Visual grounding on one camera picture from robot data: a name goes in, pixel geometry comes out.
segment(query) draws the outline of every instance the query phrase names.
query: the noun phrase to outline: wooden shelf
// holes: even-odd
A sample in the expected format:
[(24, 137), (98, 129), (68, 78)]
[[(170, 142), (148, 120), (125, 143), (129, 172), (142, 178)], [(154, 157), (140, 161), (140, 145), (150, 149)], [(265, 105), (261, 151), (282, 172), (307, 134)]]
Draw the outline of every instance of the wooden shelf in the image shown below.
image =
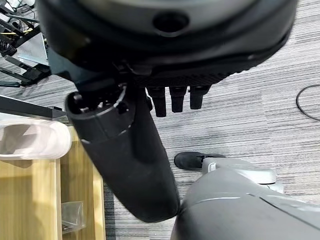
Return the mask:
[[(0, 161), (0, 240), (105, 240), (103, 180), (73, 127), (61, 159)], [(86, 227), (62, 235), (61, 203), (83, 201)]]

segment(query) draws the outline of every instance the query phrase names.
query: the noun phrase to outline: black shoe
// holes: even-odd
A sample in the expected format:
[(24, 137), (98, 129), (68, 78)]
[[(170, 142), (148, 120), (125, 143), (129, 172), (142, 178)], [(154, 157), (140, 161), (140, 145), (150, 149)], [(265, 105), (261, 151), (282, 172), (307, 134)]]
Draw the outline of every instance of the black shoe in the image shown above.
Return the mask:
[(197, 151), (184, 151), (174, 157), (174, 164), (179, 169), (201, 171), (202, 162), (205, 158), (225, 158), (221, 154), (204, 154)]

